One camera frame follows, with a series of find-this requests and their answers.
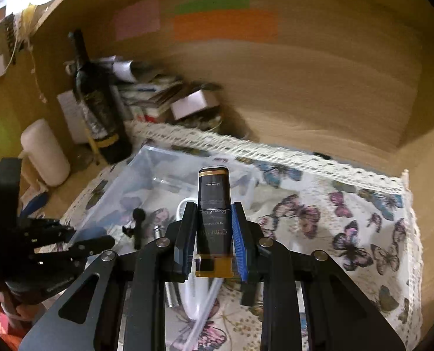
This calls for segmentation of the white facial brush device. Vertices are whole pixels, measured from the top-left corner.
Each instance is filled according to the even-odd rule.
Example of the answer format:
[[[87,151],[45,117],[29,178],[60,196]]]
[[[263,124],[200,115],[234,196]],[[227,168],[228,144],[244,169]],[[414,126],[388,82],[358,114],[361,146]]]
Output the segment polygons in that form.
[[[176,209],[176,218],[181,220],[186,208],[187,203],[194,203],[197,205],[196,198],[189,197],[180,201]],[[188,275],[188,279],[184,283],[178,283],[178,289],[180,294],[180,302],[184,313],[191,321],[196,321],[203,310],[204,303],[207,299],[210,289],[210,278],[196,277],[196,247],[194,247],[194,253],[192,256],[191,272]],[[219,309],[219,303],[216,300],[212,310],[209,314],[209,319],[214,317]]]

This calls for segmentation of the black gold cosmetic box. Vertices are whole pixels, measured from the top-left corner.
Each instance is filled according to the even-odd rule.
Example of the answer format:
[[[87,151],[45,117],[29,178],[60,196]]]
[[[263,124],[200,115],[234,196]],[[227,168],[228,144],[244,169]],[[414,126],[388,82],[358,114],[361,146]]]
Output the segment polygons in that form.
[[[198,181],[196,276],[233,276],[232,233],[229,170],[225,167],[202,168]]]

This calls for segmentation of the black clip microphone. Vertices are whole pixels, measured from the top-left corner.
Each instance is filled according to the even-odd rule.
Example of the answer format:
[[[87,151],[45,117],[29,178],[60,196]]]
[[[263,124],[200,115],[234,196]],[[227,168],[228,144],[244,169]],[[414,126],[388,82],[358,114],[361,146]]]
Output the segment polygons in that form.
[[[146,213],[141,208],[135,208],[132,212],[132,223],[122,227],[122,233],[129,238],[133,238],[135,250],[141,249],[142,224],[145,221]]]

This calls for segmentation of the clear plastic storage box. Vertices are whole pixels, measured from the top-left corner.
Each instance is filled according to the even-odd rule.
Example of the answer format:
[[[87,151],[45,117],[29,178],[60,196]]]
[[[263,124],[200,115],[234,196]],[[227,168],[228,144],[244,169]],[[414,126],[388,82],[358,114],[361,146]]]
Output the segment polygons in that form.
[[[133,224],[133,210],[145,212],[142,241],[147,243],[165,233],[168,225],[181,219],[188,202],[198,198],[198,172],[201,168],[224,166],[229,170],[230,196],[249,210],[257,186],[257,173],[228,158],[199,156],[180,151],[144,146],[127,164],[119,164],[98,176],[84,196],[86,208],[76,225],[75,242],[110,235],[114,250],[133,252],[133,239],[123,228]],[[261,323],[251,309],[240,304],[237,280],[222,284],[199,341],[197,350],[258,350]]]

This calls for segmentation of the white cylindrical candle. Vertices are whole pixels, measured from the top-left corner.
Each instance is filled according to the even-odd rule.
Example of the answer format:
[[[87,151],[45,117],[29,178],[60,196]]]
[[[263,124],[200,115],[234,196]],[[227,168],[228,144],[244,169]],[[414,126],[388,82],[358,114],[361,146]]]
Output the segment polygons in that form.
[[[62,185],[71,171],[53,131],[45,119],[29,125],[20,136],[23,154],[28,157],[47,186]]]

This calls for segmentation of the butterfly print lace tablecloth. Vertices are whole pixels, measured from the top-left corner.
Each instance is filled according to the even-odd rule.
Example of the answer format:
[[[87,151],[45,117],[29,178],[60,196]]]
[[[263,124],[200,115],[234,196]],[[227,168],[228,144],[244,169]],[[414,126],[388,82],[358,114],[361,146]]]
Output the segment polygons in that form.
[[[246,215],[265,236],[288,249],[323,250],[367,295],[414,349],[422,325],[422,242],[407,176],[392,178],[284,147],[212,132],[138,123],[130,126],[133,154],[144,147],[232,159],[257,173],[253,203]],[[108,166],[113,170],[117,165]],[[82,219],[85,194],[78,195],[61,221]]]

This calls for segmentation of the dark wine bottle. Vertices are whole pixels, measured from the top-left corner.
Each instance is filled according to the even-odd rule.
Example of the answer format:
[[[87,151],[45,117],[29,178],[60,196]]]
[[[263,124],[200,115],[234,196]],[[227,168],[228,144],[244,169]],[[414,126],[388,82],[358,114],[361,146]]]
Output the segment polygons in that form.
[[[106,162],[121,162],[131,155],[133,145],[111,92],[110,78],[106,70],[90,60],[80,29],[70,32],[68,37],[76,51],[73,93],[83,121]]]

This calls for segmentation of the white paper note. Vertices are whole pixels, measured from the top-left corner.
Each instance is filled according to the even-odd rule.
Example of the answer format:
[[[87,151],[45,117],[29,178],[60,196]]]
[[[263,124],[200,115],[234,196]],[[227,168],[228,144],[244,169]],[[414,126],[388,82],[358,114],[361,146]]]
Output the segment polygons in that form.
[[[57,95],[69,133],[75,144],[88,143],[86,127],[72,90]]]

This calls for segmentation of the bowl of round beads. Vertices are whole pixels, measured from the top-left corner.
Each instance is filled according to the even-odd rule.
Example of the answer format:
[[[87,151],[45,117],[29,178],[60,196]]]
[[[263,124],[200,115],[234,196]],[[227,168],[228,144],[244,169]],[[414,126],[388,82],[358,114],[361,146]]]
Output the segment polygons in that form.
[[[218,132],[221,123],[222,117],[220,115],[194,116],[178,122],[184,128],[198,129],[203,132]]]

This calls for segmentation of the small white cardboard box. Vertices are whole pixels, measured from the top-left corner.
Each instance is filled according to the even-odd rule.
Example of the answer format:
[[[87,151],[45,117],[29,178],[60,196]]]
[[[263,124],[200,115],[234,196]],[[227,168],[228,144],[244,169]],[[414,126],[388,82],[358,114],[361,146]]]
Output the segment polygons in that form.
[[[171,104],[171,113],[175,120],[180,120],[201,111],[219,106],[213,91],[197,90]]]

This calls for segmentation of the stack of books and papers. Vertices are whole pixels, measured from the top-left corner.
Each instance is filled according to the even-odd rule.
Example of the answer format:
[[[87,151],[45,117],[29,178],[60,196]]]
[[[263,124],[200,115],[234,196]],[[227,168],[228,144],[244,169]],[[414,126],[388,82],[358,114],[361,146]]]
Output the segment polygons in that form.
[[[171,104],[183,96],[186,84],[151,63],[120,56],[96,59],[108,74],[110,87],[124,121],[163,123],[172,120]]]

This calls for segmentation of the orange sticky note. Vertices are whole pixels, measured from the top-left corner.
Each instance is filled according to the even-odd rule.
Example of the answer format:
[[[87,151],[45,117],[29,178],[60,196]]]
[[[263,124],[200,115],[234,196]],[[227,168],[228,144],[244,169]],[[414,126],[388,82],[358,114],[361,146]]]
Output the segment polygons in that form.
[[[211,10],[176,15],[176,41],[242,40],[268,43],[278,34],[277,15],[269,10]]]

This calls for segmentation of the pink sticky note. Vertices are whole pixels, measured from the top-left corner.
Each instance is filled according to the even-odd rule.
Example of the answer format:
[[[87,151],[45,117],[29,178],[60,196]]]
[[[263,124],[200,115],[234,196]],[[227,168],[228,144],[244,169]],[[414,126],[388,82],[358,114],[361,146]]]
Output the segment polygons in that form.
[[[126,40],[160,30],[159,0],[141,0],[114,14],[115,40]]]

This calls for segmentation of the green sticky note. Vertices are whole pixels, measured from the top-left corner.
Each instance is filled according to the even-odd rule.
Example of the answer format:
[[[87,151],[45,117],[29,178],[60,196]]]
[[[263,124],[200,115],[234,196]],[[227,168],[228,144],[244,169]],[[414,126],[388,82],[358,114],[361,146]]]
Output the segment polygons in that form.
[[[175,7],[175,14],[208,12],[213,10],[244,10],[249,0],[189,0]]]

